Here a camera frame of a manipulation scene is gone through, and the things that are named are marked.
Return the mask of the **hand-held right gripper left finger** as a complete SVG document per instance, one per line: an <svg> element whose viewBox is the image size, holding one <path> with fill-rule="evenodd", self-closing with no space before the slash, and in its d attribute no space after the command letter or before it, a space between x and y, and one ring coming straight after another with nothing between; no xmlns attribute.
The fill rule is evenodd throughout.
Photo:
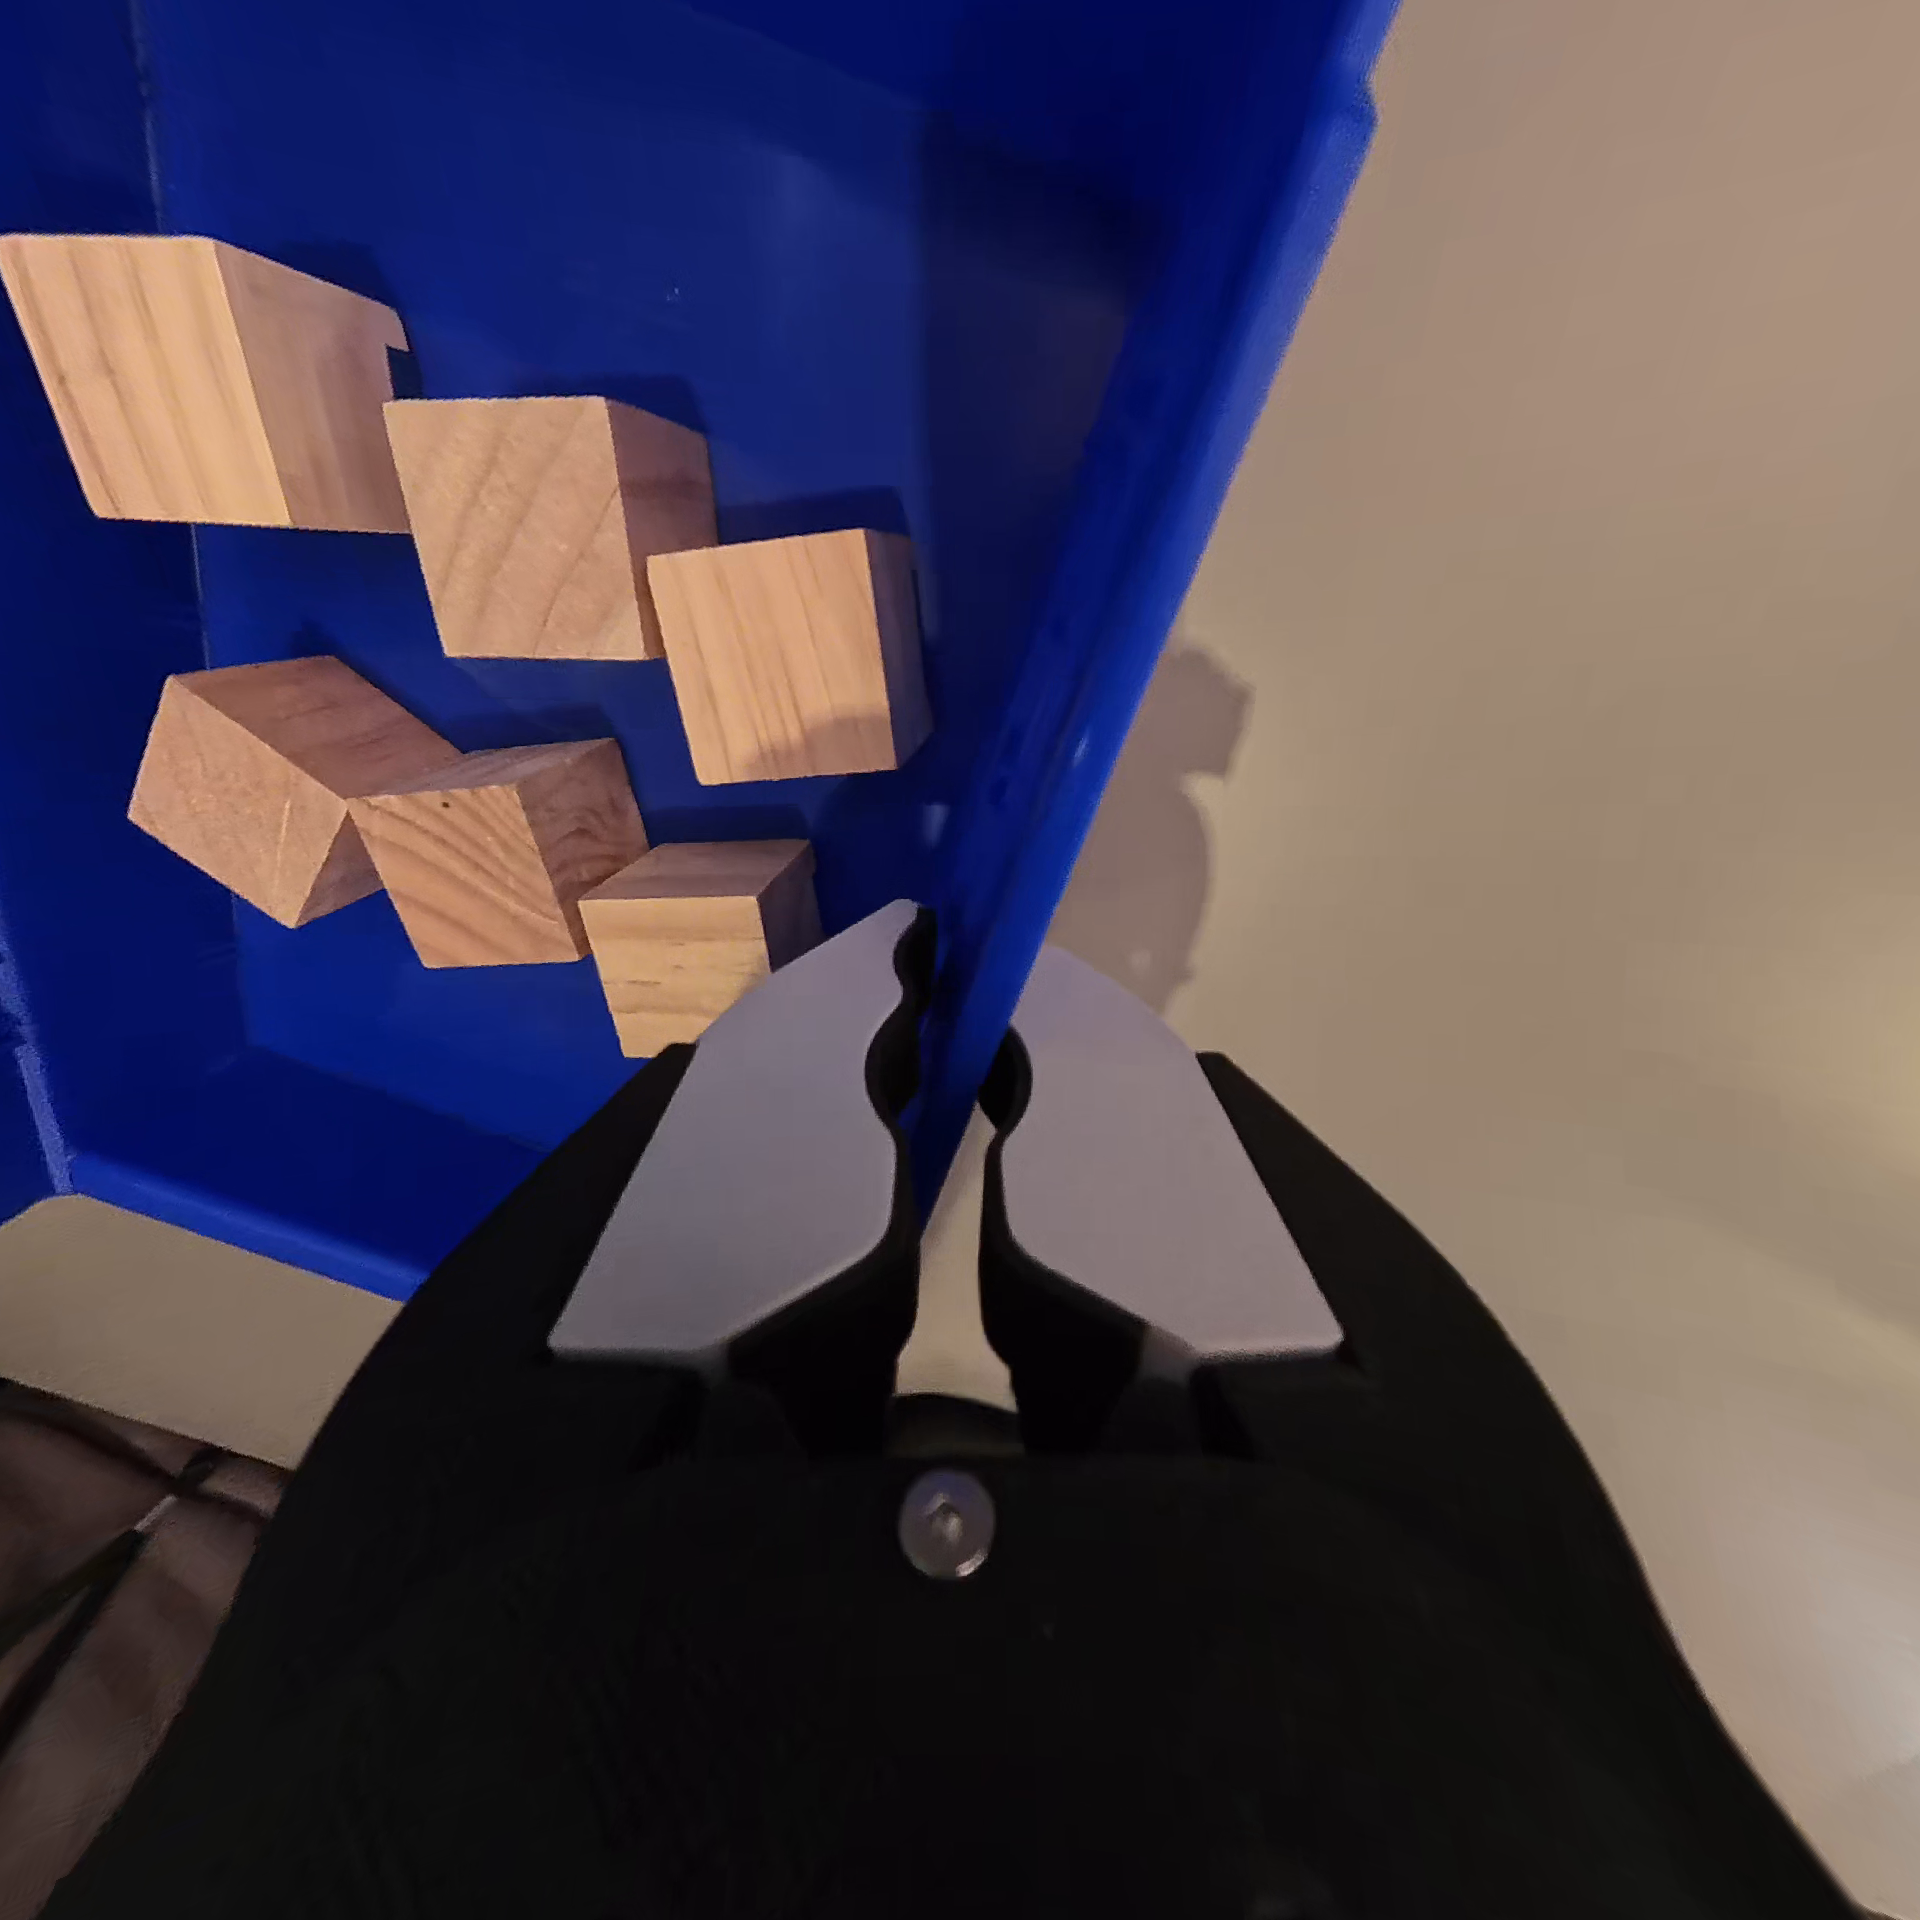
<svg viewBox="0 0 1920 1920"><path fill-rule="evenodd" d="M770 1403L819 1458L882 1453L919 1304L903 1114L921 1080L925 909L830 937L681 1050L647 1138L591 1148L597 1228L546 1335L569 1376Z"/></svg>

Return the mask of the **blue plastic bin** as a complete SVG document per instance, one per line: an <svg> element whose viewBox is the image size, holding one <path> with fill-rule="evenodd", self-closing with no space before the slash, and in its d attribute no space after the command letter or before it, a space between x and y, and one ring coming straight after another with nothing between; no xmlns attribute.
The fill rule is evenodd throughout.
<svg viewBox="0 0 1920 1920"><path fill-rule="evenodd" d="M401 539L95 516L5 312L5 1220L80 1195L402 1300L636 1071L589 964L285 928L129 821L168 677L349 660L615 737L659 837L939 919L933 1202L1330 253L1397 4L5 4L5 231L394 308L406 396L605 393L718 525L912 540L933 735L703 786L662 665L456 662Z"/></svg>

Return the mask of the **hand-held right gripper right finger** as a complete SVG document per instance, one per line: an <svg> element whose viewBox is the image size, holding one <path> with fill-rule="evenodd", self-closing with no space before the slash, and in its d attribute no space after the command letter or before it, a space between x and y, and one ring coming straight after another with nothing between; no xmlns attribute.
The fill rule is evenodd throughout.
<svg viewBox="0 0 1920 1920"><path fill-rule="evenodd" d="M981 1323L1024 1453L1097 1453L1140 1394L1198 1424L1197 1381L1340 1359L1333 1304L1197 1053L1117 980L1045 946L978 1105Z"/></svg>

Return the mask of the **group of plain wooden blocks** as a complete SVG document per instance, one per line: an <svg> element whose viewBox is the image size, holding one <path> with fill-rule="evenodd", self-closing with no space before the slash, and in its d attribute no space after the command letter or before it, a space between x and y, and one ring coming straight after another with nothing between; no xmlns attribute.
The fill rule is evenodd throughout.
<svg viewBox="0 0 1920 1920"><path fill-rule="evenodd" d="M910 540L724 544L688 427L401 398L390 307L214 238L6 234L5 288L96 516L406 537L451 660L664 660L708 789L933 733ZM650 847L616 740L456 752L337 656L170 677L129 821L285 928L385 895L431 970L589 956L632 1059L823 938L806 841Z"/></svg>

